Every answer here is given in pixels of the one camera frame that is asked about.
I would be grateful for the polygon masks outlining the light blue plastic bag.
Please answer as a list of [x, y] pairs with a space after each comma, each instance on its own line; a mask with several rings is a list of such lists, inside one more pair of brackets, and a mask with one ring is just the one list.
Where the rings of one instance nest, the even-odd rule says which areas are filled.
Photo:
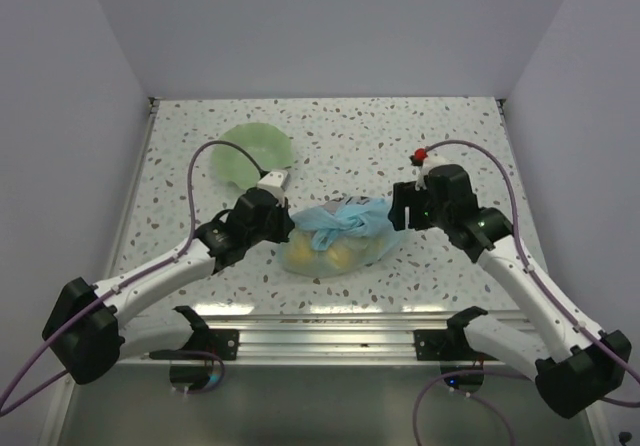
[[380, 261], [404, 239], [388, 219], [383, 198], [349, 196], [300, 211], [280, 245], [281, 266], [298, 275], [327, 278]]

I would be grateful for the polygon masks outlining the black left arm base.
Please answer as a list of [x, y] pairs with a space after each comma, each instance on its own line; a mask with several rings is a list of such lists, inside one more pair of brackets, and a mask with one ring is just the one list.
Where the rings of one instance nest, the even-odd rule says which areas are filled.
[[223, 361], [237, 359], [240, 332], [231, 328], [210, 328], [190, 306], [176, 306], [174, 310], [189, 323], [190, 334], [180, 348], [157, 347], [149, 352], [153, 360], [177, 360], [194, 357], [196, 352], [212, 353]]

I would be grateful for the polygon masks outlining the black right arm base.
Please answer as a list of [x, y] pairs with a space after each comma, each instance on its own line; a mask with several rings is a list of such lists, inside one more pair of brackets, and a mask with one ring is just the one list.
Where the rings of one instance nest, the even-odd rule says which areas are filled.
[[488, 312], [473, 306], [446, 320], [444, 329], [416, 329], [413, 331], [415, 356], [418, 361], [485, 361], [492, 357], [471, 348], [464, 329], [472, 320]]

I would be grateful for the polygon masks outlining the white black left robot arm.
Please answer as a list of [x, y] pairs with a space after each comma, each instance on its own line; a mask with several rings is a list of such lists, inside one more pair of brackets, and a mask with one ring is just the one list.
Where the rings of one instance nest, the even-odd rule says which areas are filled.
[[139, 333], [128, 325], [180, 288], [242, 261], [257, 244], [287, 241], [294, 227], [288, 208], [283, 188], [253, 187], [232, 209], [201, 224], [158, 258], [94, 285], [83, 278], [70, 281], [45, 323], [43, 340], [79, 385], [96, 381], [121, 359], [146, 352], [201, 356], [208, 335], [190, 308], [177, 310], [186, 320], [178, 329]]

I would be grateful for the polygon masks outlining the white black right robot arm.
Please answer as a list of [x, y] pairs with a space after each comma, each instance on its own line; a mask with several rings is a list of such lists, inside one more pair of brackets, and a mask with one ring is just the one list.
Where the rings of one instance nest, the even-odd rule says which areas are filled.
[[536, 263], [516, 226], [498, 209], [482, 207], [457, 164], [425, 168], [415, 182], [396, 183], [389, 219], [395, 230], [438, 228], [489, 274], [518, 305], [536, 337], [501, 325], [471, 307], [447, 322], [451, 355], [484, 353], [535, 383], [547, 406], [569, 419], [623, 382], [632, 345], [582, 313]]

